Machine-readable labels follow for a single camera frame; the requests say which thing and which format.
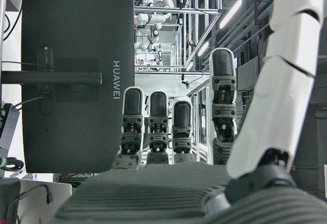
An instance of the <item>cable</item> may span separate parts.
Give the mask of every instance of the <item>cable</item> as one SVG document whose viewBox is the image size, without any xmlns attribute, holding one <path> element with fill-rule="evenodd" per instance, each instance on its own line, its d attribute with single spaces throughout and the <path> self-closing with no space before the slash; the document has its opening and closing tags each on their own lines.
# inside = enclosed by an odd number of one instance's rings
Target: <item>cable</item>
<svg viewBox="0 0 327 224">
<path fill-rule="evenodd" d="M 7 21 L 8 21 L 8 26 L 5 29 L 4 33 L 6 33 L 9 30 L 9 28 L 10 28 L 10 19 L 9 19 L 9 17 L 6 14 L 5 14 L 5 17 L 6 17 Z"/>
<path fill-rule="evenodd" d="M 37 64 L 32 64 L 32 63 L 23 63 L 23 62 L 16 62 L 16 61 L 2 61 L 2 63 L 37 65 Z"/>
<path fill-rule="evenodd" d="M 159 0 L 158 2 L 156 2 L 156 4 L 154 4 L 153 6 L 157 5 L 157 4 L 160 3 L 160 2 L 161 2 L 161 0 Z"/>
<path fill-rule="evenodd" d="M 193 9 L 195 9 L 195 10 L 197 10 L 197 11 L 202 12 L 202 13 L 208 14 L 207 12 L 204 12 L 204 11 L 202 11 L 202 10 L 200 10 L 200 9 L 197 9 L 197 8 L 191 7 L 190 5 L 187 5 L 187 4 L 185 4 L 185 3 L 181 3 L 181 4 L 184 5 L 184 6 L 187 6 L 187 7 L 189 7 L 189 8 L 193 8 Z"/>
<path fill-rule="evenodd" d="M 0 158 L 0 169 L 4 171 L 16 172 L 24 167 L 24 162 L 17 158 Z"/>
<path fill-rule="evenodd" d="M 8 39 L 8 37 L 10 36 L 10 34 L 11 34 L 11 33 L 13 32 L 13 30 L 15 29 L 15 26 L 16 26 L 18 20 L 19 20 L 20 15 L 21 15 L 21 10 L 22 10 L 22 6 L 20 6 L 20 10 L 19 10 L 19 13 L 18 13 L 17 19 L 16 19 L 14 25 L 12 26 L 11 30 L 9 31 L 8 35 L 4 38 L 4 41 Z"/>
<path fill-rule="evenodd" d="M 194 82 L 194 81 L 196 81 L 196 80 L 199 80 L 200 78 L 202 78 L 202 77 L 204 76 L 204 72 L 203 72 L 203 71 L 198 71 L 198 72 L 201 72 L 201 73 L 202 73 L 202 76 L 199 77 L 199 78 L 197 78 L 197 79 L 195 79 L 195 80 L 193 80 L 193 81 L 191 81 L 191 82 L 189 82 L 189 85 L 190 85 L 192 82 Z"/>
<path fill-rule="evenodd" d="M 150 44 L 153 44 L 152 41 L 153 41 L 154 39 L 156 39 L 157 37 L 158 37 L 158 36 L 156 36 L 156 37 L 154 37 L 153 39 L 150 39 L 150 40 L 149 40 L 150 43 L 149 43 L 147 49 L 149 48 Z"/>
<path fill-rule="evenodd" d="M 37 185 L 37 186 L 31 188 L 31 189 L 28 190 L 28 191 L 22 192 L 22 193 L 18 196 L 18 198 L 14 199 L 13 201 L 10 202 L 10 204 L 9 204 L 9 206 L 8 206 L 8 209 L 7 209 L 7 218 L 6 218 L 6 222 L 7 222 L 7 223 L 9 223 L 9 213 L 10 213 L 9 211 L 10 211 L 10 208 L 12 207 L 12 205 L 13 205 L 15 202 L 17 202 L 17 201 L 19 201 L 19 200 L 22 200 L 23 198 L 27 197 L 29 192 L 33 191 L 35 188 L 38 188 L 38 187 L 45 187 L 45 189 L 46 189 L 46 203 L 47 203 L 48 205 L 51 204 L 51 202 L 52 202 L 52 195 L 51 195 L 51 192 L 50 192 L 49 187 L 48 187 L 47 185 L 45 185 L 45 184 Z"/>
<path fill-rule="evenodd" d="M 14 111 L 15 108 L 18 107 L 19 105 L 24 105 L 24 104 L 26 104 L 26 103 L 28 103 L 28 102 L 31 102 L 31 101 L 34 101 L 34 100 L 39 100 L 39 99 L 45 99 L 45 97 L 44 97 L 44 96 L 39 96 L 39 97 L 36 97 L 36 98 L 30 99 L 30 100 L 26 100 L 26 101 L 23 101 L 23 102 L 21 102 L 21 103 L 15 104 L 15 105 L 11 108 L 11 110 Z"/>
</svg>

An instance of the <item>fluorescent light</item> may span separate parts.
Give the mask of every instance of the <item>fluorescent light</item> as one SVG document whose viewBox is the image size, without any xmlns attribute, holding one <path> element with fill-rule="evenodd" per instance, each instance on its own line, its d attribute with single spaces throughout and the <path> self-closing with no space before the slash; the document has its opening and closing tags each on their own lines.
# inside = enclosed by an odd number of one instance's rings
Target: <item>fluorescent light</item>
<svg viewBox="0 0 327 224">
<path fill-rule="evenodd" d="M 193 67 L 193 61 L 189 63 L 189 65 L 186 67 L 186 71 L 189 71 Z"/>
<path fill-rule="evenodd" d="M 219 28 L 222 29 L 227 22 L 233 17 L 233 15 L 237 12 L 237 10 L 240 8 L 242 4 L 242 0 L 238 0 L 235 5 L 230 9 L 230 11 L 227 13 L 227 15 L 223 18 L 223 20 L 220 22 Z"/>
<path fill-rule="evenodd" d="M 204 50 L 206 50 L 206 48 L 207 48 L 208 46 L 209 46 L 209 42 L 208 42 L 208 41 L 207 41 L 204 45 L 202 45 L 200 51 L 198 52 L 198 56 L 199 56 L 199 57 L 203 54 Z"/>
</svg>

